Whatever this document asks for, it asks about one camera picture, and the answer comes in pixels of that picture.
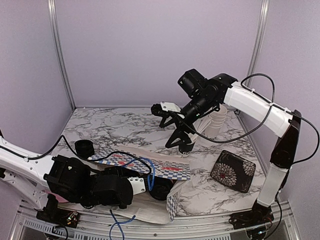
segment flower pattern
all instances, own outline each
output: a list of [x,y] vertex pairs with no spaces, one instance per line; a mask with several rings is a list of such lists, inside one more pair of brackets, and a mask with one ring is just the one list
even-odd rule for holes
[[229,187],[234,186],[237,183],[235,170],[225,163],[216,163],[212,169],[211,176]]
[[244,161],[242,167],[246,175],[253,176],[255,174],[256,165],[254,165],[253,163],[249,161]]

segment marble tabletop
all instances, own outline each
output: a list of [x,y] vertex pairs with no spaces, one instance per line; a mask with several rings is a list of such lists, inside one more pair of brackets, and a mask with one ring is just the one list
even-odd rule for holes
[[[63,134],[71,146],[80,139],[93,141],[96,152],[125,145],[177,156],[178,147],[165,148],[175,126],[162,129],[159,127],[160,121],[160,117],[151,114],[150,108],[78,108],[72,114]],[[217,140],[235,138],[243,133],[244,130],[237,117],[229,111]],[[210,177],[212,167],[222,150],[232,152],[256,164],[248,193],[231,190]],[[74,157],[62,141],[52,154]],[[186,158],[190,161],[191,180],[181,191],[177,216],[208,215],[249,209],[265,181],[261,165],[247,138],[225,144],[203,144],[197,141],[191,154]]]

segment checkered bag trim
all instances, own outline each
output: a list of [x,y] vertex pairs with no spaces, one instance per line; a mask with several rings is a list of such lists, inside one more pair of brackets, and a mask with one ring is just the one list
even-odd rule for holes
[[179,192],[176,192],[172,196],[168,196],[166,198],[166,210],[169,213],[171,221],[175,219],[177,209],[178,209],[178,204],[179,204]]
[[[99,158],[106,157],[108,154],[113,152],[113,150],[102,150],[99,153],[93,155],[90,157],[90,160],[96,160]],[[143,157],[143,156],[137,156],[142,161],[145,161],[149,166],[150,164],[146,161],[149,158]],[[122,166],[134,158],[125,155],[123,153],[117,153],[113,154],[107,159],[100,160],[100,164],[107,164],[107,165],[113,165],[113,166]],[[155,175],[160,178],[164,179],[172,179],[172,180],[190,180],[190,167],[189,164],[185,163],[176,163],[176,162],[168,162],[168,161],[157,161],[154,159],[150,159],[155,167]],[[128,166],[125,166],[125,168],[137,171],[142,174],[147,174],[149,172],[149,169],[146,168],[146,166],[139,162],[134,161],[130,163]]]

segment blue string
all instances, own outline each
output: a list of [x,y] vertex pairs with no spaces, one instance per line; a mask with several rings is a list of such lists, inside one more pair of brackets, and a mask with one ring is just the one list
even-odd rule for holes
[[[154,163],[153,163],[150,159],[148,159],[148,158],[140,157],[140,159],[147,161],[148,163],[150,163],[150,165],[151,165],[151,167],[152,167],[152,181],[150,182],[150,175],[148,175],[148,177],[147,177],[149,191],[151,191],[151,190],[154,188],[154,184],[155,184],[155,176],[156,176],[156,168],[155,168],[155,165],[154,165]],[[133,163],[134,161],[136,161],[136,159],[132,159],[130,162],[122,165],[121,167],[128,166],[129,164]]]
[[131,219],[129,219],[128,221],[121,221],[119,222],[117,219],[116,219],[116,216],[114,215],[114,213],[112,212],[112,210],[110,209],[110,213],[111,213],[111,216],[113,217],[115,223],[112,224],[112,226],[110,227],[110,231],[109,231],[109,238],[110,240],[112,240],[111,238],[111,232],[112,232],[112,229],[114,228],[115,225],[118,225],[118,228],[121,232],[121,235],[122,235],[122,240],[125,240],[125,233],[124,231],[122,230],[122,227],[120,226],[121,224],[127,224],[127,223],[130,223],[132,222],[135,218],[136,218],[136,215],[134,215]]

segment stack of cups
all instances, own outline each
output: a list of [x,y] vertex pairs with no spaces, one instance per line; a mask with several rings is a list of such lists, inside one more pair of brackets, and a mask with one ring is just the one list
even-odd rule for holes
[[[221,127],[223,126],[226,116],[227,116],[227,108],[220,104],[220,110],[219,111],[213,111],[208,115],[209,118],[211,118],[211,123],[209,126],[203,131],[203,135],[205,135],[207,138],[214,139],[216,136],[218,136],[219,131]],[[211,145],[212,142],[204,139],[203,137],[199,136],[199,141],[202,144],[205,145]]]

